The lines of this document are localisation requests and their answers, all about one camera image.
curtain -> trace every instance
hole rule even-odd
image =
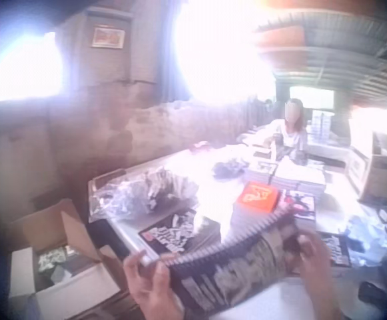
[[[188,101],[191,94],[177,62],[175,24],[184,0],[165,0],[161,34],[159,90],[161,102]]]

open cardboard box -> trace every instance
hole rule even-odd
[[[34,312],[35,319],[68,319],[125,288],[120,261],[116,255],[109,254],[110,248],[103,252],[95,249],[72,201],[68,199],[17,220],[10,231],[13,244],[18,249],[24,247],[12,252],[9,294],[10,305],[22,317]],[[37,256],[64,245],[70,245],[95,264],[44,289],[37,272]]]

red book cover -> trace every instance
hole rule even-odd
[[[263,183],[250,182],[236,200],[236,204],[254,211],[271,213],[276,205],[278,196],[279,190],[275,187]]]

framed picture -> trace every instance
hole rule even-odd
[[[109,27],[95,27],[92,47],[122,49],[125,31]]]

white shirt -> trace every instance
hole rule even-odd
[[[273,120],[265,129],[257,132],[259,139],[264,140],[275,133],[280,133],[284,137],[284,145],[295,148],[296,150],[305,151],[307,149],[307,132],[303,128],[300,132],[286,132],[285,119]]]

